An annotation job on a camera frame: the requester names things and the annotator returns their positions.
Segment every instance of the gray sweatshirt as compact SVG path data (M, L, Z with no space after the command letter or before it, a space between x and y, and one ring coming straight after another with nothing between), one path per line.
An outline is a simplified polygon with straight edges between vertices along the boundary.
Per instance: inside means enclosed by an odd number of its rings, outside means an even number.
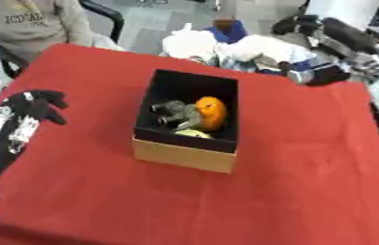
M91 46L78 0L0 0L0 45L31 61L57 43Z

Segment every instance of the white cloth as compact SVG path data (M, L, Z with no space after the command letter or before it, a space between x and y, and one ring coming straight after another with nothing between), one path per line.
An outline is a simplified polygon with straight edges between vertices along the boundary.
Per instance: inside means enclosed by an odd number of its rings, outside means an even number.
M124 51L124 49L112 41L108 36L93 33L93 47L105 50Z
M234 44L218 44L216 51L238 61L265 60L266 65L273 62L273 66L282 61L298 63L314 57L301 46L257 34L246 36Z
M163 40L163 55L184 59L195 59L209 64L214 58L236 62L255 61L259 69L277 68L282 61L291 64L309 60L309 50L287 43L272 36L249 35L234 44L219 43L208 31L193 31L192 25Z
M192 24L187 23L182 30L163 39L163 53L175 58L197 57L208 62L215 57L217 43L211 32L193 31Z

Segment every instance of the open box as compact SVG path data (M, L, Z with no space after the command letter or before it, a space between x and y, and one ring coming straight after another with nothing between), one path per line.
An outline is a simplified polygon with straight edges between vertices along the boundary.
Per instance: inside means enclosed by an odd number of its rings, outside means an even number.
M227 106L224 126L209 132L213 139L176 135L158 124L151 105L181 100L196 103L212 96ZM167 70L157 70L146 92L134 128L133 149L137 159L231 173L235 163L238 137L237 80Z

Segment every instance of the chair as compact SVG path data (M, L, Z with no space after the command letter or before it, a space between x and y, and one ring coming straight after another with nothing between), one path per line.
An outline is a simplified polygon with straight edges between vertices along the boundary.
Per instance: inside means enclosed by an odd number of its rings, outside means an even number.
M114 42L118 43L124 25L123 15L119 11L109 9L103 5L95 3L92 0L79 0L79 2L86 10L92 11L96 14L99 14L112 20L114 26L109 37ZM5 48L1 46L0 50L3 51L3 54L8 53L10 56L12 56L7 50L5 50ZM0 60L2 63L3 70L7 76L9 76L10 78L16 78L20 75L23 68L12 69L10 62L7 60L5 56L0 56Z

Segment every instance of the red cloth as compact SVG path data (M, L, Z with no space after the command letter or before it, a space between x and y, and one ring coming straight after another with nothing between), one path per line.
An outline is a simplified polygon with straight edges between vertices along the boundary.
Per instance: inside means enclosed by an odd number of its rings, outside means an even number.
M133 159L155 69L239 79L233 174ZM34 88L65 92L69 123L43 123L0 179L0 245L379 245L379 135L361 84L61 45L8 94Z

